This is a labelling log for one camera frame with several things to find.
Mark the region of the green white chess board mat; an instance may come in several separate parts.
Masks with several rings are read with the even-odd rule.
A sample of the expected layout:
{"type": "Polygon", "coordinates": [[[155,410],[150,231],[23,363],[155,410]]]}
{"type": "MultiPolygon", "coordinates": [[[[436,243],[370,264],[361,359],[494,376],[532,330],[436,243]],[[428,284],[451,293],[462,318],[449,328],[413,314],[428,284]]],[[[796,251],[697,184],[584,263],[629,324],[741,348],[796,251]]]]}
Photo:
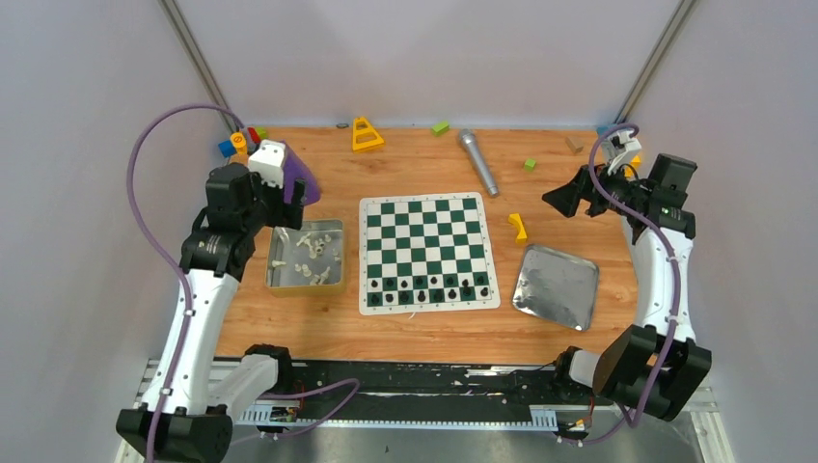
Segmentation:
{"type": "Polygon", "coordinates": [[[483,198],[478,192],[364,198],[359,202],[359,219],[360,314],[493,310],[502,304],[483,198]],[[486,274],[485,285],[476,285],[478,272],[486,274]],[[439,276],[437,287],[429,285],[433,275],[439,276]],[[446,286],[447,275],[456,276],[454,286],[446,286]],[[424,287],[414,286],[417,276],[424,277],[424,287]],[[384,279],[390,277],[395,277],[396,285],[384,287],[384,279]],[[408,287],[399,286],[401,277],[411,279],[408,287]],[[474,301],[460,299],[464,277],[471,278],[474,301]],[[369,285],[373,278],[381,279],[379,288],[369,285]],[[484,286],[490,288],[490,297],[481,299],[484,286]],[[430,301],[429,291],[434,288],[444,290],[444,302],[430,301]],[[451,288],[459,291],[456,301],[447,300],[451,288]],[[423,303],[416,300],[419,290],[426,292],[423,303]],[[384,304],[385,291],[396,292],[393,304],[384,304]],[[382,293],[382,306],[368,306],[372,292],[382,293]]]}

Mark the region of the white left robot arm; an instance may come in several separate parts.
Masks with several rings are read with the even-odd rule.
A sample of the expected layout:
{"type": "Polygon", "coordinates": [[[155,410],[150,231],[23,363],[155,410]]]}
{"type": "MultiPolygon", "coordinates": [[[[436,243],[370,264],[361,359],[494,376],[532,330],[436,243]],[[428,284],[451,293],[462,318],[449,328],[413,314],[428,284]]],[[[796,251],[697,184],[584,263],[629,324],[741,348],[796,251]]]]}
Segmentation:
{"type": "Polygon", "coordinates": [[[179,295],[158,369],[141,402],[121,410],[117,433],[148,462],[220,462],[237,418],[263,393],[288,396],[295,372],[285,349],[254,344],[210,385],[223,322],[265,227],[298,230],[306,182],[279,168],[232,163],[210,172],[206,205],[172,263],[179,295]]]}

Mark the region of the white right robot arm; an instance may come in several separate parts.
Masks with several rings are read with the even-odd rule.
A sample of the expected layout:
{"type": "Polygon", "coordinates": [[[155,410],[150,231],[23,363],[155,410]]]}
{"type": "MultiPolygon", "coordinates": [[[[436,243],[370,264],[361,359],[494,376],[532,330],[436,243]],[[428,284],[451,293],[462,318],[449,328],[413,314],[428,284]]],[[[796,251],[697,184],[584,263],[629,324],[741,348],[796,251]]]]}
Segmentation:
{"type": "Polygon", "coordinates": [[[590,217],[608,210],[623,216],[639,289],[634,323],[603,353],[570,346],[557,357],[550,379],[559,400],[591,394],[670,422],[710,371],[712,353],[695,341],[687,297],[695,215],[683,204],[696,168],[663,153],[643,178],[629,179],[623,169],[611,174],[603,164],[582,166],[568,183],[543,194],[565,217],[582,201],[590,217]]]}

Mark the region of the silver tin lid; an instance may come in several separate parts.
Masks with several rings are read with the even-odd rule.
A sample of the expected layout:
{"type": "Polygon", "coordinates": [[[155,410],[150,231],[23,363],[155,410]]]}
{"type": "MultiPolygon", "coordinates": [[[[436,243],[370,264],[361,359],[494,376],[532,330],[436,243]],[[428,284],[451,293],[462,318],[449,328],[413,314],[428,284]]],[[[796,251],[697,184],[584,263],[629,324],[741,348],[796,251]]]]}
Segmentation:
{"type": "Polygon", "coordinates": [[[512,307],[579,332],[589,329],[600,270],[596,263],[543,245],[525,248],[512,307]]]}

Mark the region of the gold tin box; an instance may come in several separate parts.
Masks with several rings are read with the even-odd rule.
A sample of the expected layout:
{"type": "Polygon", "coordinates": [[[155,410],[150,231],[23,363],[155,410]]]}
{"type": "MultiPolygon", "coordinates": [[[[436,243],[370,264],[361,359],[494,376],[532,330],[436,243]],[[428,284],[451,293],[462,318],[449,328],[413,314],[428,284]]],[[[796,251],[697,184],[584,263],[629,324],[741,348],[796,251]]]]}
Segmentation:
{"type": "Polygon", "coordinates": [[[330,296],[346,287],[343,221],[306,221],[299,230],[275,228],[265,286],[277,297],[330,296]]]}

